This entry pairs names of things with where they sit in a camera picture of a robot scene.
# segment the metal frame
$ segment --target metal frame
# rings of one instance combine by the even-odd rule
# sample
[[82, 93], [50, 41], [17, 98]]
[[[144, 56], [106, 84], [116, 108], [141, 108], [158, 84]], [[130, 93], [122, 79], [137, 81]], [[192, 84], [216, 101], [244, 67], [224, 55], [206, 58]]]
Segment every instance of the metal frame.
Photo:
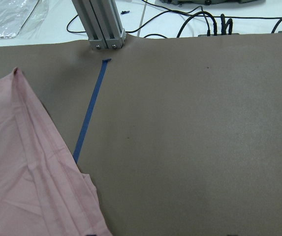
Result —
[[93, 49], [122, 48], [126, 32], [115, 0], [72, 0]]

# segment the clear plastic sheet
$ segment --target clear plastic sheet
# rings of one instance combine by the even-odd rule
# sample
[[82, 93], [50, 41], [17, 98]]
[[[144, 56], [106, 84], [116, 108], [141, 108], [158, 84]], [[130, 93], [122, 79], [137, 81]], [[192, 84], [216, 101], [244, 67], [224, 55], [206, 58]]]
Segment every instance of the clear plastic sheet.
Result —
[[14, 38], [39, 2], [43, 0], [0, 0], [0, 38]]

